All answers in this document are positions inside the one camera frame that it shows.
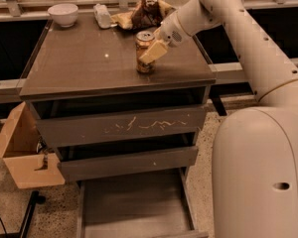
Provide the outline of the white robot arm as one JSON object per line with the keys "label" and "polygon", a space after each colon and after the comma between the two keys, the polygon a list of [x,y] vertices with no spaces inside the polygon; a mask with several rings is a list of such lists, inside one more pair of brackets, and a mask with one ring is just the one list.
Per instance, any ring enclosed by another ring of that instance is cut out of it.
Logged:
{"label": "white robot arm", "polygon": [[190,0],[140,57],[150,63],[195,33],[223,25],[257,106],[219,126],[212,182],[215,238],[298,238],[298,67],[242,0]]}

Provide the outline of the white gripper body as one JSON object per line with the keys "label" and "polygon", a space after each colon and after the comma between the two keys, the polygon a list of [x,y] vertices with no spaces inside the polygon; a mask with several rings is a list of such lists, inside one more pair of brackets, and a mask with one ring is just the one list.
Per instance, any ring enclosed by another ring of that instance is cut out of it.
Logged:
{"label": "white gripper body", "polygon": [[182,28],[178,19],[178,13],[174,12],[162,21],[160,37],[167,42],[170,47],[178,47],[191,36]]}

